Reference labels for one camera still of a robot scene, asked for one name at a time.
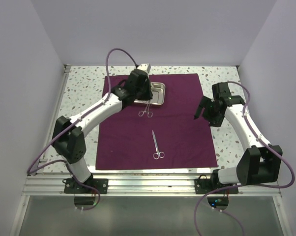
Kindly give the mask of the steel instrument tray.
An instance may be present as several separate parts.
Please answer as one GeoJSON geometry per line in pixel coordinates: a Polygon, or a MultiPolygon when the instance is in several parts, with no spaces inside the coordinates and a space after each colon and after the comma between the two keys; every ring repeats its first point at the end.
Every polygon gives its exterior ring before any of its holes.
{"type": "Polygon", "coordinates": [[[164,103],[165,98],[165,84],[159,82],[151,82],[150,85],[152,92],[152,99],[150,100],[150,105],[161,106],[164,103]]]}

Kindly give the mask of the steel hemostat forceps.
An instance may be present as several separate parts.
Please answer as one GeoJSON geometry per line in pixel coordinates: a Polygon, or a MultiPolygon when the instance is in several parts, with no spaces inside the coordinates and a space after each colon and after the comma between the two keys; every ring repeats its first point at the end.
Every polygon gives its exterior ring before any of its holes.
{"type": "Polygon", "coordinates": [[[151,118],[153,116],[153,112],[150,111],[150,104],[151,101],[149,100],[144,108],[144,110],[139,111],[138,116],[143,117],[144,115],[147,115],[148,118],[151,118]]]}

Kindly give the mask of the purple cloth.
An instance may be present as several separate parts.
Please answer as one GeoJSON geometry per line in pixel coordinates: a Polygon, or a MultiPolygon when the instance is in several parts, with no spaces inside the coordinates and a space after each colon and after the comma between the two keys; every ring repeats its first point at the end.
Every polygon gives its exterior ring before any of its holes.
{"type": "Polygon", "coordinates": [[[161,106],[151,107],[153,116],[139,117],[145,106],[133,104],[104,120],[99,126],[96,169],[144,170],[216,167],[213,138],[208,122],[194,119],[203,97],[197,74],[151,75],[164,83],[161,106]],[[155,160],[152,138],[165,153],[155,160]]]}

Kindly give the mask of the steel surgical scissors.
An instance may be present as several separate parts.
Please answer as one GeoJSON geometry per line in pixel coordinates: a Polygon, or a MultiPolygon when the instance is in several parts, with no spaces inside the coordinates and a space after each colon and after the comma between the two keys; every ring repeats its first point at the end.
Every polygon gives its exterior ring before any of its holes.
{"type": "Polygon", "coordinates": [[[164,156],[165,156],[165,153],[159,150],[158,143],[157,143],[157,140],[156,140],[156,136],[155,136],[155,132],[154,131],[152,131],[152,138],[153,138],[153,142],[154,142],[154,146],[155,146],[155,153],[153,154],[153,158],[155,160],[163,159],[164,156]]]}

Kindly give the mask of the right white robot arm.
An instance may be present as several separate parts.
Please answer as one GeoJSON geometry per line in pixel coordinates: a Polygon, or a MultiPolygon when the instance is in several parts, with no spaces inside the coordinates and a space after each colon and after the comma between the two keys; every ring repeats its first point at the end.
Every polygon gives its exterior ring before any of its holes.
{"type": "Polygon", "coordinates": [[[211,174],[210,188],[221,193],[227,185],[259,185],[278,180],[282,154],[279,145],[273,146],[259,131],[250,114],[245,111],[245,101],[232,95],[228,83],[212,85],[213,98],[203,96],[195,119],[203,117],[210,127],[220,127],[227,120],[239,138],[244,154],[237,166],[216,169],[211,174]]]}

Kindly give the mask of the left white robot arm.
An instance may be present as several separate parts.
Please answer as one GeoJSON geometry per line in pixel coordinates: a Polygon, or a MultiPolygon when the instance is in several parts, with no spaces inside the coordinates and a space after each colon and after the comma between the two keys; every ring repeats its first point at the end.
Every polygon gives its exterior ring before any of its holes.
{"type": "Polygon", "coordinates": [[[87,193],[93,187],[91,172],[84,158],[85,137],[101,122],[132,105],[135,100],[152,99],[149,71],[150,64],[140,64],[126,80],[109,88],[109,92],[91,107],[70,118],[61,116],[56,120],[52,146],[66,160],[80,192],[87,193]]]}

